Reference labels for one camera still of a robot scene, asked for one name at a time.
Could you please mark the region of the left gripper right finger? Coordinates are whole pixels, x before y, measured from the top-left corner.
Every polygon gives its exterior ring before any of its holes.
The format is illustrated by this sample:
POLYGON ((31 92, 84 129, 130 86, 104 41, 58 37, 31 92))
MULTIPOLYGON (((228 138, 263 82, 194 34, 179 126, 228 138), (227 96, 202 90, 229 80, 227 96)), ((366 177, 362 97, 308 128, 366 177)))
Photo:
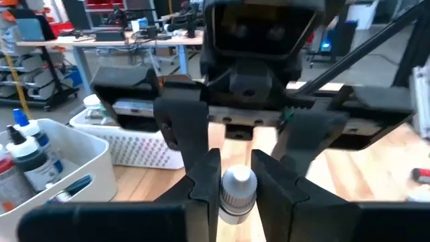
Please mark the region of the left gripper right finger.
POLYGON ((267 242, 430 242, 430 203, 349 202, 251 153, 267 242))

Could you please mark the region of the red food colouring bottle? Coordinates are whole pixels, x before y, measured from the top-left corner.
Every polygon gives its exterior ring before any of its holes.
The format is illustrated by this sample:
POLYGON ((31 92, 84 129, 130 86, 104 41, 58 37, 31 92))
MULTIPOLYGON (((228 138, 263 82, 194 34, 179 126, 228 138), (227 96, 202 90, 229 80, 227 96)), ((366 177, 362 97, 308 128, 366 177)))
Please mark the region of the red food colouring bottle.
POLYGON ((414 168, 411 177, 417 183, 430 185, 430 169, 414 168))
POLYGON ((0 214, 11 212, 36 195, 13 157, 0 144, 0 214))

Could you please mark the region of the blue colouring bottle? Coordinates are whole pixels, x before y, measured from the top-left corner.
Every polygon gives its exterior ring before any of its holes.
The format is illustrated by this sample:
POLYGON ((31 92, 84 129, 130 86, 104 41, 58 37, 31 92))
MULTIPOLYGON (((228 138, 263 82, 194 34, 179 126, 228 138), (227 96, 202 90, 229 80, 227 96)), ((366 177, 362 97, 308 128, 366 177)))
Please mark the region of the blue colouring bottle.
POLYGON ((51 142, 48 135, 40 128, 36 120, 28 120, 26 114, 20 109, 13 110, 15 121, 14 128, 20 131, 24 136, 34 137, 44 152, 47 154, 49 162, 51 162, 59 173, 63 172, 63 164, 57 152, 51 147, 51 142))

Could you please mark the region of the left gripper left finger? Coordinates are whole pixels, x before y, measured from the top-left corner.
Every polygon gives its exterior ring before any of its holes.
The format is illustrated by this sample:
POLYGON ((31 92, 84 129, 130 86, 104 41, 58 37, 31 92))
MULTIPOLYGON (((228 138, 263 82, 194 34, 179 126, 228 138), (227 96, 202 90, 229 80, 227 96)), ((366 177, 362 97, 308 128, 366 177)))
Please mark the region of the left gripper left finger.
POLYGON ((19 242, 216 242, 221 159, 208 151, 152 202, 39 206, 19 221, 19 242))

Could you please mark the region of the purple food colouring bottle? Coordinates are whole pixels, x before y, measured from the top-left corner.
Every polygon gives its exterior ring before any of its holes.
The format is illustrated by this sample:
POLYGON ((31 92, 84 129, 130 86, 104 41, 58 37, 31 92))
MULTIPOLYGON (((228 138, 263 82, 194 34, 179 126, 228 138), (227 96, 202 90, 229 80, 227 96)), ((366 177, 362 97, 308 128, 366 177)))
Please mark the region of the purple food colouring bottle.
POLYGON ((257 177, 246 165, 233 165, 220 183, 219 217, 230 225, 246 221, 257 198, 257 177))

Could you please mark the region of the storage shelf rack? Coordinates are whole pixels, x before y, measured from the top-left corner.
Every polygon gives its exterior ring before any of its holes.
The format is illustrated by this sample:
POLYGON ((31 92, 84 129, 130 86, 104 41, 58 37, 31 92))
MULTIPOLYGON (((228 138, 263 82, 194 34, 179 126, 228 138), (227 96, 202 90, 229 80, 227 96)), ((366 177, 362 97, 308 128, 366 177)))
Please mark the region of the storage shelf rack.
POLYGON ((0 105, 51 110, 77 97, 61 47, 24 46, 56 40, 43 0, 0 0, 0 105))

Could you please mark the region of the blue cylindrical tube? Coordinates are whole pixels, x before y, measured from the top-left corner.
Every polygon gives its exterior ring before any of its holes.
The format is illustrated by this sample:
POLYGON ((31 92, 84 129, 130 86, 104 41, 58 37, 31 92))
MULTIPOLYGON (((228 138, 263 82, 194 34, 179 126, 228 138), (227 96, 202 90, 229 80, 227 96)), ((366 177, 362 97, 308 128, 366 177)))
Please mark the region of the blue cylindrical tube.
POLYGON ((91 176, 86 175, 85 177, 78 179, 65 189, 59 191, 57 194, 47 199, 45 204, 60 204, 68 202, 74 195, 86 188, 91 182, 91 176))

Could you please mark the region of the silver aluminium post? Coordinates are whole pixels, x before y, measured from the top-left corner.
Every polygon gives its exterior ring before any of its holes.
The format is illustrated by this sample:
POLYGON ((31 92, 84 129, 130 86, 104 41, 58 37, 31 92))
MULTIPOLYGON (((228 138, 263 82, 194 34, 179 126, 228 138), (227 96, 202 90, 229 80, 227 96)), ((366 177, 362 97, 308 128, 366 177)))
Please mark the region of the silver aluminium post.
POLYGON ((415 67, 410 84, 413 127, 421 138, 430 140, 430 65, 415 67))

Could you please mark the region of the black colouring bottle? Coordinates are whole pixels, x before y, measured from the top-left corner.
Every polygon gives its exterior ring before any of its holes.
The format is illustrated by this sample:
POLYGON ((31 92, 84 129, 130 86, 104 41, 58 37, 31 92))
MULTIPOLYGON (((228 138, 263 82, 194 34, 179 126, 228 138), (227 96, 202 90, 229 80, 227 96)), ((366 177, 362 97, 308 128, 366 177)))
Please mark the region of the black colouring bottle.
POLYGON ((57 168, 34 137, 24 136, 12 125, 7 126, 6 131, 10 140, 6 149, 35 191, 41 192, 47 184, 55 184, 60 180, 57 168))

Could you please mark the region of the black computer tower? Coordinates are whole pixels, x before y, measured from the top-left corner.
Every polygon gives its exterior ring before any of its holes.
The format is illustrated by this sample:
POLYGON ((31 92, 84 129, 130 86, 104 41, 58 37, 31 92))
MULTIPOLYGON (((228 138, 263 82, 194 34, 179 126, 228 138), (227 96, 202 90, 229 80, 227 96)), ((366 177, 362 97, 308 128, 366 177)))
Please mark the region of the black computer tower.
POLYGON ((357 28, 357 21, 349 20, 341 24, 337 30, 327 30, 322 37, 317 51, 308 51, 306 60, 310 62, 310 68, 315 63, 335 64, 338 58, 344 57, 351 50, 352 42, 357 28))

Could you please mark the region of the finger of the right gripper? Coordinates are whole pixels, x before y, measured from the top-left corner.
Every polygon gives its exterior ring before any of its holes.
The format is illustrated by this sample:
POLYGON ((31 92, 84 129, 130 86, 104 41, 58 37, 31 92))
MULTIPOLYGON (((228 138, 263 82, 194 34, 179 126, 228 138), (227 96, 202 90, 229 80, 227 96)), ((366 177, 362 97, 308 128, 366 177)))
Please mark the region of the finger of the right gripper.
POLYGON ((208 152, 208 107, 196 100, 158 97, 153 114, 168 147, 181 153, 187 171, 208 152))
POLYGON ((315 158, 342 134, 348 117, 346 113, 332 111, 294 112, 279 132, 271 156, 305 176, 315 158))

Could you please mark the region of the grey plastic bin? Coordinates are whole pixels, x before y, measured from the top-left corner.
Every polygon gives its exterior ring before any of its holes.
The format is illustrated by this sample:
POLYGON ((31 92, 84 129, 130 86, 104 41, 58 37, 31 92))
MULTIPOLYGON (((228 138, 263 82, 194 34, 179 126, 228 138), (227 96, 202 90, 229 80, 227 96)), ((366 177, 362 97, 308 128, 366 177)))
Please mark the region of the grey plastic bin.
POLYGON ((16 242, 16 228, 26 212, 45 204, 49 198, 88 175, 91 183, 73 195, 72 202, 108 202, 117 192, 107 141, 51 119, 39 119, 38 124, 47 133, 51 147, 62 159, 64 170, 60 175, 61 180, 17 208, 0 214, 1 242, 16 242))

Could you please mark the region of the white perforated basket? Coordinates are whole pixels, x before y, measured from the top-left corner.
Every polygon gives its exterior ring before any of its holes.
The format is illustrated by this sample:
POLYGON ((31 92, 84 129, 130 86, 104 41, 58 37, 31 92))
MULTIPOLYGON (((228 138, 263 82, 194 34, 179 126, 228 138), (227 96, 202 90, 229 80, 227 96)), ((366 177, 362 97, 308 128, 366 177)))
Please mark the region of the white perforated basket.
POLYGON ((181 169, 181 153, 171 150, 161 132, 136 132, 118 126, 102 126, 100 120, 86 118, 83 110, 70 119, 74 128, 109 142, 114 165, 148 167, 157 169, 181 169))

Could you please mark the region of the white lid spice jar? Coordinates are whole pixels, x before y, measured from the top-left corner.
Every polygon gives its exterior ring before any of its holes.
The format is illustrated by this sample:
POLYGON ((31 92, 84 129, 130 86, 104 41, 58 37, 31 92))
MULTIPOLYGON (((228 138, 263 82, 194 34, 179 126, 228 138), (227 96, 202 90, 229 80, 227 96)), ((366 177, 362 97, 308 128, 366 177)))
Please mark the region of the white lid spice jar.
POLYGON ((107 110, 95 94, 88 95, 83 99, 86 107, 85 118, 87 120, 98 120, 102 126, 115 126, 115 121, 110 117, 107 110))

